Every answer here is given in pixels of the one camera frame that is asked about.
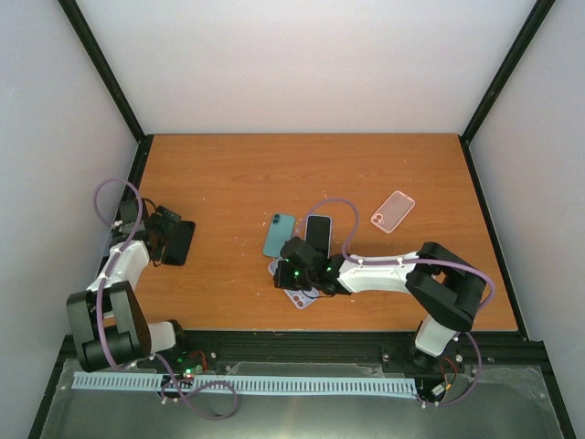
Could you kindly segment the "purple phone case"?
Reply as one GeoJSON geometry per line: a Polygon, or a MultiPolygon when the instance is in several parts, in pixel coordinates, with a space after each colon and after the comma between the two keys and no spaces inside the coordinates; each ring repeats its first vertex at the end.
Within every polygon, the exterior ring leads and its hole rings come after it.
{"type": "MultiPolygon", "coordinates": [[[[276,269],[278,268],[279,261],[280,261],[280,259],[273,260],[268,265],[268,272],[271,275],[271,277],[273,277],[275,275],[276,269]]],[[[283,289],[283,291],[286,294],[286,296],[291,300],[292,304],[297,309],[305,309],[306,307],[311,305],[313,302],[315,302],[320,296],[319,291],[316,290],[314,287],[312,287],[310,290],[283,289]]]]}

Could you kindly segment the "teal green phone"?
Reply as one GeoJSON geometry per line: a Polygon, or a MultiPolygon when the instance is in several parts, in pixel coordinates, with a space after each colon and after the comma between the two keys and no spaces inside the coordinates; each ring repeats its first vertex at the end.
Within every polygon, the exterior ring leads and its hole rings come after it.
{"type": "Polygon", "coordinates": [[[280,251],[293,235],[296,218],[292,215],[274,213],[266,235],[262,254],[272,259],[280,257],[280,251]]]}

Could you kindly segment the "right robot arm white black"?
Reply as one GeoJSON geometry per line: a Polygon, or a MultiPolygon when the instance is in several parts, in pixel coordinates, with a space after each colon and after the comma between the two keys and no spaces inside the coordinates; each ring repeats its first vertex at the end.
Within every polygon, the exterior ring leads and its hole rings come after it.
{"type": "Polygon", "coordinates": [[[477,313],[493,298],[493,280],[436,242],[398,256],[366,257],[342,250],[328,257],[293,237],[269,265],[274,286],[311,292],[314,298],[370,291],[411,295],[427,312],[412,342],[412,356],[440,357],[469,332],[477,313]]]}

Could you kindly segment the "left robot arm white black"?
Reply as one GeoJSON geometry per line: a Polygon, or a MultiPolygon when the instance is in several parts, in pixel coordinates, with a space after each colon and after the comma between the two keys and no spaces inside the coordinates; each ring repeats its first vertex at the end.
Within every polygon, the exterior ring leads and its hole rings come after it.
{"type": "Polygon", "coordinates": [[[78,361],[93,372],[157,353],[168,367],[180,368],[190,357],[184,329],[174,319],[149,324],[134,289],[148,265],[186,263],[196,223],[148,198],[122,202],[119,220],[100,274],[67,300],[78,361]]]}

